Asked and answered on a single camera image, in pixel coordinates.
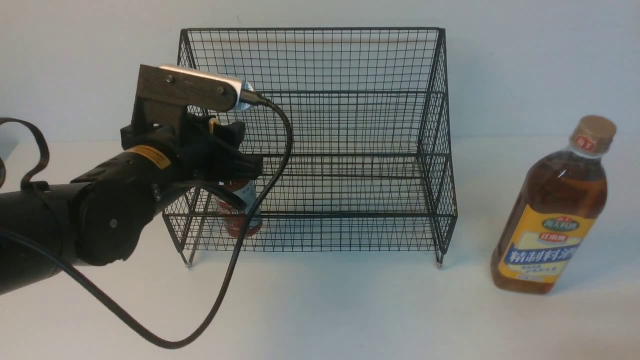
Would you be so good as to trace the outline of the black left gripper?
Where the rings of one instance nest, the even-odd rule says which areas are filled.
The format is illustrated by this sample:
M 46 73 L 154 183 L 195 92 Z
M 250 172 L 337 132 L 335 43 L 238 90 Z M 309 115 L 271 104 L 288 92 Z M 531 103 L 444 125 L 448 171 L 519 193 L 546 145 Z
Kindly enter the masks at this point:
M 246 134 L 244 121 L 222 124 L 217 116 L 186 113 L 176 129 L 153 124 L 135 134 L 128 125 L 121 128 L 120 139 L 123 150 L 145 145 L 167 151 L 179 167 L 206 182 L 235 182 L 263 175 L 263 157 L 240 150 Z

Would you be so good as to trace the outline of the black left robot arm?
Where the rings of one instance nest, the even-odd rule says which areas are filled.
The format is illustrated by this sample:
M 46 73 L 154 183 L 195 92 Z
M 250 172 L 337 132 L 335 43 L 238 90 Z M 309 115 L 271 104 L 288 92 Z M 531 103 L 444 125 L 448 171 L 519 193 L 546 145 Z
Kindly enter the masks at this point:
M 127 260 L 142 230 L 190 189 L 203 187 L 243 208 L 247 201 L 221 182 L 254 180 L 263 173 L 260 155 L 240 151 L 242 121 L 221 125 L 186 114 L 179 125 L 182 134 L 160 125 L 138 135 L 130 125 L 122 128 L 121 153 L 69 183 L 50 184 L 34 180 L 50 162 L 41 130 L 12 117 L 1 123 L 25 126 L 39 150 L 19 190 L 1 194 L 2 294 L 62 271 L 40 248 L 71 266 Z

